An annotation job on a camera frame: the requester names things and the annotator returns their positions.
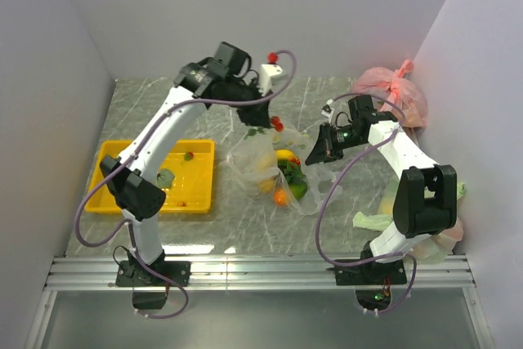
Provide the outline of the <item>red fake cherries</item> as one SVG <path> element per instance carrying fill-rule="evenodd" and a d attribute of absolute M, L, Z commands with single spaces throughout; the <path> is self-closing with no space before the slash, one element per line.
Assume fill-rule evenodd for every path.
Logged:
<path fill-rule="evenodd" d="M 284 130 L 284 125 L 278 116 L 273 116 L 270 118 L 270 125 L 277 131 L 282 132 Z"/>

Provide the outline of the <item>yellow fake banana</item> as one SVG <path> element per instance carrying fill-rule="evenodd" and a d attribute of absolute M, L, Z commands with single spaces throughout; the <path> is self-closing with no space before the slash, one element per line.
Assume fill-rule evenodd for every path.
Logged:
<path fill-rule="evenodd" d="M 300 159 L 291 150 L 280 149 L 277 150 L 275 153 L 279 162 L 286 161 L 290 163 L 295 163 L 298 166 L 301 165 Z"/>

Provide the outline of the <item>green orange fake mango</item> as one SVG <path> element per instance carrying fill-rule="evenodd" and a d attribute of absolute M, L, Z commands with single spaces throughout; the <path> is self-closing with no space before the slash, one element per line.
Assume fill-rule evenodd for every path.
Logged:
<path fill-rule="evenodd" d="M 308 185 L 304 180 L 291 181 L 288 183 L 288 188 L 296 201 L 300 201 L 308 191 Z"/>

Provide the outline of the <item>clear plastic bag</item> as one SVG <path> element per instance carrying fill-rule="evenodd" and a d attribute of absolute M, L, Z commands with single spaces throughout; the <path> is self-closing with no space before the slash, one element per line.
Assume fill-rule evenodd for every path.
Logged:
<path fill-rule="evenodd" d="M 273 127 L 248 129 L 227 153 L 226 163 L 233 178 L 246 194 L 261 196 L 275 204 L 274 192 L 263 194 L 257 184 L 264 179 L 278 177 L 276 189 L 284 189 L 288 195 L 288 205 L 280 207 L 303 216 L 316 214 L 336 180 L 337 172 L 324 163 L 305 165 L 313 140 L 309 134 L 299 132 L 292 124 L 282 123 L 282 132 L 277 132 Z M 301 165 L 279 162 L 275 152 L 280 149 L 291 150 L 300 159 Z M 299 180 L 306 181 L 308 191 L 300 201 L 296 201 L 288 183 Z"/>

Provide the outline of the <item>orange fake orange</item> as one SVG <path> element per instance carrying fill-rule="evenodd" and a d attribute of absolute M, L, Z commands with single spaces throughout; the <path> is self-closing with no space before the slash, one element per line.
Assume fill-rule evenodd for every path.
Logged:
<path fill-rule="evenodd" d="M 284 189 L 275 190 L 273 193 L 273 201 L 278 206 L 287 206 L 288 205 L 288 195 Z"/>

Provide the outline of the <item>yellow fake lemon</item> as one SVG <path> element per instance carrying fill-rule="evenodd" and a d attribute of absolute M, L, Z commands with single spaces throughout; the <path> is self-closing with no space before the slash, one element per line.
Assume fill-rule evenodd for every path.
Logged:
<path fill-rule="evenodd" d="M 279 184 L 278 177 L 270 177 L 260 181 L 257 186 L 261 193 L 273 193 Z"/>

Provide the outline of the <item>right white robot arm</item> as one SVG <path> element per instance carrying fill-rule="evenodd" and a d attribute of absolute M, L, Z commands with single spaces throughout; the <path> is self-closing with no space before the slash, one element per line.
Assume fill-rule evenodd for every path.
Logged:
<path fill-rule="evenodd" d="M 451 165 L 441 165 L 423 153 L 405 133 L 406 115 L 398 105 L 388 101 L 390 110 L 380 112 L 373 104 L 375 94 L 347 93 L 346 98 L 349 125 L 322 123 L 305 164 L 331 163 L 342 159 L 344 150 L 367 145 L 338 175 L 329 189 L 334 192 L 353 165 L 366 154 L 379 152 L 399 180 L 393 222 L 369 243 L 369 255 L 359 261 L 338 262 L 324 252 L 320 256 L 339 269 L 360 266 L 363 279 L 377 283 L 387 275 L 387 263 L 407 257 L 417 243 L 455 226 L 457 173 Z"/>

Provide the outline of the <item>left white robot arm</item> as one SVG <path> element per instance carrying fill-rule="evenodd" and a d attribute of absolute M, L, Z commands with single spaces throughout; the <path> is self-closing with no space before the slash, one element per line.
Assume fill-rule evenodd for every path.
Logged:
<path fill-rule="evenodd" d="M 155 179 L 186 129 L 214 101 L 236 108 L 240 120 L 248 126 L 270 126 L 269 104 L 259 99 L 272 92 L 284 71 L 274 62 L 263 64 L 253 80 L 246 83 L 241 72 L 250 68 L 251 60 L 247 52 L 222 42 L 214 56 L 185 65 L 139 136 L 118 157 L 107 155 L 101 160 L 109 192 L 129 222 L 132 251 L 140 259 L 135 274 L 144 284 L 155 285 L 164 276 L 165 266 L 159 260 L 164 251 L 158 217 L 166 194 L 155 185 Z"/>

